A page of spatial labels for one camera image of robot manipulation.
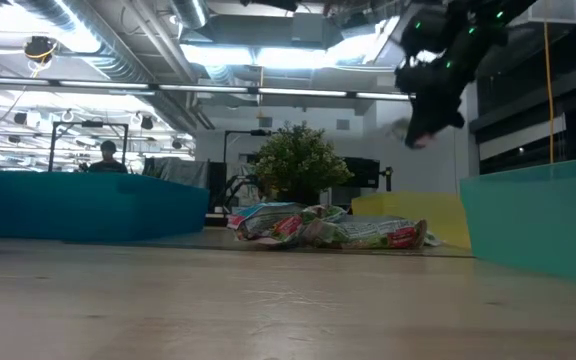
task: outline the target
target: table surface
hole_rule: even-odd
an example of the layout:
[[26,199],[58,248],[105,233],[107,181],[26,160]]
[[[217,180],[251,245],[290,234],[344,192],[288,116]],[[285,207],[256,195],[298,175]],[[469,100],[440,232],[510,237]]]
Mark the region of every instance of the table surface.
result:
[[576,359],[576,284],[472,258],[0,241],[1,359]]

